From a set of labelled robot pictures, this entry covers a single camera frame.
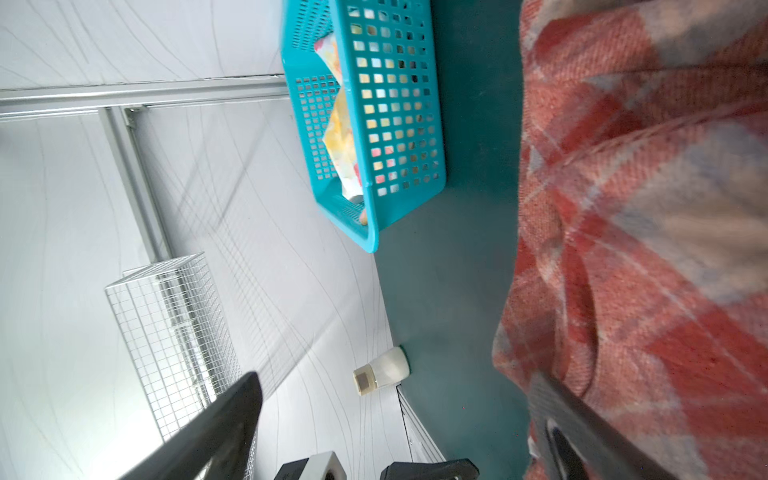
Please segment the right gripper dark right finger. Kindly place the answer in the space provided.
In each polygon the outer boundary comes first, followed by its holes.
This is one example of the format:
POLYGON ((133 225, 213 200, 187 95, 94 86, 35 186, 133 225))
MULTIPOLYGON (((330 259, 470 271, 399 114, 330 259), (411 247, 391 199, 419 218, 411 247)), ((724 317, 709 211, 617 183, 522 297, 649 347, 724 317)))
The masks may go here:
POLYGON ((539 458, 550 479, 672 479, 608 422, 545 372, 527 394, 539 458))

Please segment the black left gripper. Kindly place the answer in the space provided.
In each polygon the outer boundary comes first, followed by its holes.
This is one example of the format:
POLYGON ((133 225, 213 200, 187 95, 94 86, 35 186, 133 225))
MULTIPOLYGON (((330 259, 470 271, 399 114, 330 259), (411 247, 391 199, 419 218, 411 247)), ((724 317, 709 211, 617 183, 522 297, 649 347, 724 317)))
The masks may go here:
POLYGON ((393 462, 380 480, 476 480, 478 468, 468 459, 440 463, 393 462))

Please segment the floral skirt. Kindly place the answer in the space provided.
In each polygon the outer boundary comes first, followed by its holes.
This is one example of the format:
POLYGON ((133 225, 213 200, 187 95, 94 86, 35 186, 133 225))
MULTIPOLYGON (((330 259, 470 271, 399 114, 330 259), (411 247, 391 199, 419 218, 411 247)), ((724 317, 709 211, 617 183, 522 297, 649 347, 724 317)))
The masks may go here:
POLYGON ((363 202, 363 188, 357 161, 354 133, 343 88, 344 80, 337 39, 330 33, 314 44, 314 51, 339 85, 323 142, 341 181, 343 197, 353 203, 363 202))

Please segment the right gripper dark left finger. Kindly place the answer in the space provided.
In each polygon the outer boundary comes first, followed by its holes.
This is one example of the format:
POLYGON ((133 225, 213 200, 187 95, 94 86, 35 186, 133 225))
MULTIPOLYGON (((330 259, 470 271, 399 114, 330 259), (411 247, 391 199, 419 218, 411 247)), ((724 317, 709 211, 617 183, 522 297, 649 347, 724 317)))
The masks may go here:
POLYGON ((222 395, 126 473, 125 479, 243 479, 263 403, 258 374, 222 395))

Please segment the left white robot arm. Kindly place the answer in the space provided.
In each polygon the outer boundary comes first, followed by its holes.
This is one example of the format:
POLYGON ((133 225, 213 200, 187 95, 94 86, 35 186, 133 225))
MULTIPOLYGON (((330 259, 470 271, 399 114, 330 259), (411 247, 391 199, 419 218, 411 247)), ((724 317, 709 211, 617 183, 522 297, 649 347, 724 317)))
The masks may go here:
MULTIPOLYGON (((468 459, 441 463, 393 462, 380 474, 380 479, 394 480, 474 480, 478 477, 478 468, 468 459)), ((283 464, 274 477, 275 480, 346 478, 346 471, 332 451, 283 464)))

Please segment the red plaid skirt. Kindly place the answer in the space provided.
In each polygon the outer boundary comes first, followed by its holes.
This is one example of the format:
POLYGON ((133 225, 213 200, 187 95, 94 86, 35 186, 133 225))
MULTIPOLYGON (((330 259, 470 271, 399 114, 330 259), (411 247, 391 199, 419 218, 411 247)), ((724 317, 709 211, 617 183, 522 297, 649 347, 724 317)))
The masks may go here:
POLYGON ((494 367, 680 479, 767 475, 767 5, 527 1, 494 367))

